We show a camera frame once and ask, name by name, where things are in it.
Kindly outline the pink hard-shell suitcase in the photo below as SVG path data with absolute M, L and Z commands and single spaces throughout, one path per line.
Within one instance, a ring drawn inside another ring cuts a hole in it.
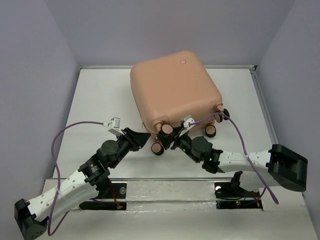
M 213 113 L 229 112 L 223 97 L 198 56 L 183 50 L 167 56 L 136 63 L 130 71 L 130 87 L 142 123 L 154 136 L 151 151 L 162 155 L 165 144 L 158 133 L 170 133 L 191 116 L 197 126 L 213 138 L 215 123 L 223 117 Z

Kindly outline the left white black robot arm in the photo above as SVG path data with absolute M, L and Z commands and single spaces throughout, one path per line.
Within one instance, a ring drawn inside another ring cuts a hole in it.
M 112 189 L 110 169 L 130 152 L 145 146 L 151 134 L 126 127 L 116 140 L 107 140 L 96 153 L 67 179 L 30 200 L 14 204 L 14 219 L 25 240 L 35 240 L 49 224 L 79 204 L 94 198 L 106 198 Z

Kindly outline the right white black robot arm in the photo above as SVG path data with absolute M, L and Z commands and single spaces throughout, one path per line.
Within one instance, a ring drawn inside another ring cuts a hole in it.
M 159 133 L 157 138 L 165 150 L 179 148 L 211 174 L 236 172 L 236 180 L 230 183 L 235 196 L 265 185 L 294 192 L 307 189 L 308 160 L 281 144 L 272 145 L 270 150 L 245 154 L 215 149 L 205 137 L 190 138 L 187 133 Z M 239 172 L 253 172 L 253 175 L 243 180 Z

